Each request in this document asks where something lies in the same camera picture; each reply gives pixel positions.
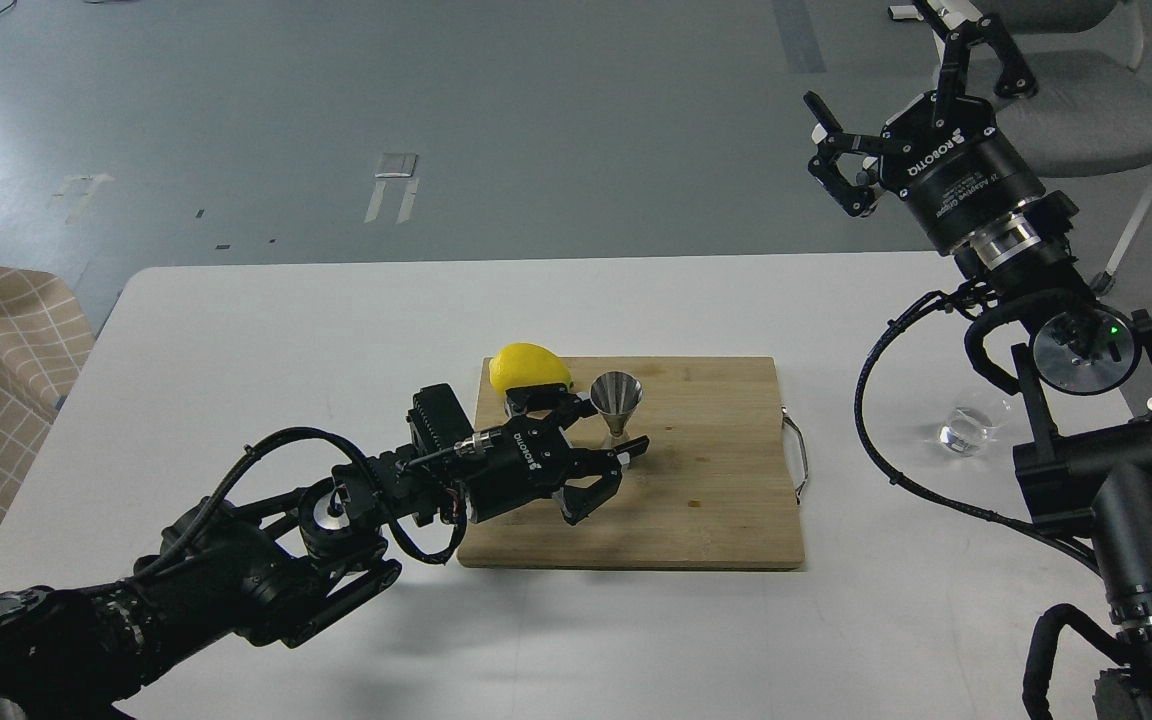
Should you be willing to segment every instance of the robotiq logo text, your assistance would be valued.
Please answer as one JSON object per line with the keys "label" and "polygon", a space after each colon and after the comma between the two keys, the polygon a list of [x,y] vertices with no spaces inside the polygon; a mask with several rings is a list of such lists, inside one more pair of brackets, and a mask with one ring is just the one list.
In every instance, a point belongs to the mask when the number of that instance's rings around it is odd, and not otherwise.
{"label": "robotiq logo text", "polygon": [[955,146],[963,145],[965,142],[967,138],[963,137],[963,128],[954,128],[954,132],[950,138],[942,142],[941,146],[937,147],[937,150],[932,150],[931,154],[925,156],[925,158],[916,162],[914,167],[905,168],[905,173],[909,173],[909,177],[911,179],[918,177],[918,173],[923,173],[923,170],[931,168],[934,161],[940,160],[942,156],[947,154],[948,151],[954,150]]}
{"label": "robotiq logo text", "polygon": [[526,461],[526,469],[539,470],[540,462],[536,462],[536,458],[531,455],[531,450],[526,449],[526,444],[522,442],[522,433],[513,433],[513,441],[518,444],[518,450],[522,452],[522,458]]}

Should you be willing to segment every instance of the gray floor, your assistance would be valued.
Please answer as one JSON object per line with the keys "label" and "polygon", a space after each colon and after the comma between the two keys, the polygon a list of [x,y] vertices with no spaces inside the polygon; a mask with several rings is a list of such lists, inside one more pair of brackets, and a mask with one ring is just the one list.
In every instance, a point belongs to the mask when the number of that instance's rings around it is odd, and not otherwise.
{"label": "gray floor", "polygon": [[[99,325],[152,265],[924,249],[896,202],[851,220],[803,170],[804,91],[873,131],[929,84],[927,29],[884,8],[22,3],[0,18],[0,264],[61,275]],[[1023,46],[1052,44],[1123,54],[1123,13]],[[391,151],[419,152],[420,182],[369,221]],[[1143,182],[1048,183],[1083,209],[1084,273]],[[1152,306],[1152,215],[1120,274],[1111,300]]]}

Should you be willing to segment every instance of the chair leg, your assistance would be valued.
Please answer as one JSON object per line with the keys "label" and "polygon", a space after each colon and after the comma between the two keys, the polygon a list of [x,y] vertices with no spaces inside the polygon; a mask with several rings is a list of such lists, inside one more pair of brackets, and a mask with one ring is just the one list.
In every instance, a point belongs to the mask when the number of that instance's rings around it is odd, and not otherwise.
{"label": "chair leg", "polygon": [[1144,185],[1144,192],[1140,194],[1140,199],[1137,200],[1137,206],[1132,211],[1132,218],[1128,219],[1128,225],[1123,228],[1123,234],[1119,236],[1119,243],[1114,245],[1114,252],[1111,255],[1111,260],[1105,265],[1105,270],[1101,273],[1097,273],[1092,278],[1092,291],[1096,293],[1097,297],[1105,297],[1111,293],[1111,288],[1114,287],[1115,274],[1119,272],[1119,264],[1123,263],[1123,256],[1128,252],[1128,248],[1132,244],[1135,234],[1140,228],[1140,223],[1144,222],[1144,218],[1149,213],[1149,209],[1152,209],[1152,165],[1149,166],[1151,173],[1149,174],[1149,182]]}

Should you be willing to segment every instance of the white table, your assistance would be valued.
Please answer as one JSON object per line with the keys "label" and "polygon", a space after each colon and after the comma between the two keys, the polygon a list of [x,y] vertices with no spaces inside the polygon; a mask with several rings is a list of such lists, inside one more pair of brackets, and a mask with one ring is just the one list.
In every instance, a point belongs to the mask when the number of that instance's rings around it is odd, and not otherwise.
{"label": "white table", "polygon": [[[852,429],[856,372],[886,319],[956,282],[929,252],[146,270],[6,516],[0,591],[122,577],[271,430],[316,425],[369,454],[401,445],[416,389],[450,382],[472,404],[480,361],[507,342],[771,355],[812,460],[804,571],[404,560],[397,585],[300,650],[229,637],[120,706],[215,719],[1020,719],[1033,621],[1053,602],[1104,619],[1100,582],[1010,530],[888,486]],[[1024,516],[1005,448],[946,458],[925,442],[954,393],[978,382],[964,320],[925,325],[874,374],[877,441],[929,486]],[[1128,416],[1119,393],[1054,397],[1053,410],[1064,432]],[[335,462],[325,445],[285,448],[233,498],[308,484]],[[433,546],[445,530],[417,538]],[[1056,717],[1089,717],[1106,665],[1062,642]]]}

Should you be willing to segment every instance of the yellow lemon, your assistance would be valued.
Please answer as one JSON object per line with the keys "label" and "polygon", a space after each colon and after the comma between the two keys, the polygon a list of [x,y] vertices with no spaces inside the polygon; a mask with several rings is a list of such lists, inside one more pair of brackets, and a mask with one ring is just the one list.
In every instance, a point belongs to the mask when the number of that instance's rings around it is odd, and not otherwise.
{"label": "yellow lemon", "polygon": [[544,347],[530,342],[511,342],[488,362],[488,380],[503,396],[509,388],[562,382],[573,386],[571,370]]}

